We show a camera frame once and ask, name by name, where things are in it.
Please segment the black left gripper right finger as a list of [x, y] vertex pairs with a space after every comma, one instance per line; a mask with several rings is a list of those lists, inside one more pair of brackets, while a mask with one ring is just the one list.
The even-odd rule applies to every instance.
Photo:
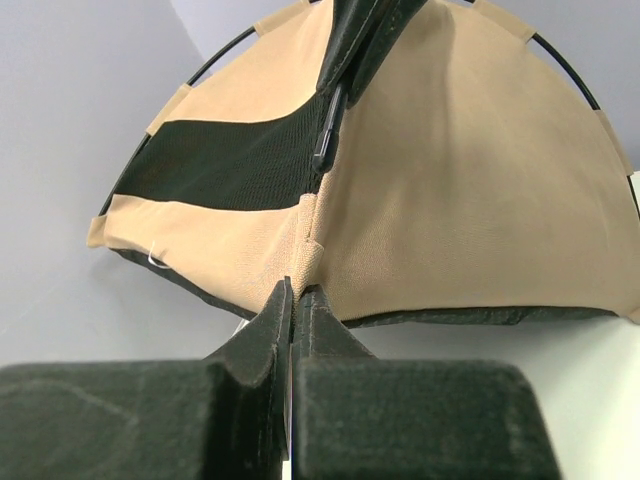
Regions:
[[296, 479], [557, 479], [533, 389], [516, 367], [382, 360], [303, 294], [292, 353]]

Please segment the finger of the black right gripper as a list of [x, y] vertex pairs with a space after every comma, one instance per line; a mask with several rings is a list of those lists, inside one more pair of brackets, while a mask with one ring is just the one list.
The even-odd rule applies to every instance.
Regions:
[[349, 67], [348, 108], [358, 103], [409, 21], [426, 3], [426, 0], [383, 1], [376, 10], [373, 26]]
[[358, 51], [385, 11], [381, 0], [333, 2], [332, 26], [317, 81], [317, 91], [333, 91], [349, 74]]

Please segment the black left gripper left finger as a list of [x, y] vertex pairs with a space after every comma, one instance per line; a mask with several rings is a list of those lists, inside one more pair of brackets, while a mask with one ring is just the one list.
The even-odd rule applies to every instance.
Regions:
[[5, 479], [278, 479], [288, 455], [294, 293], [199, 360], [1, 371]]

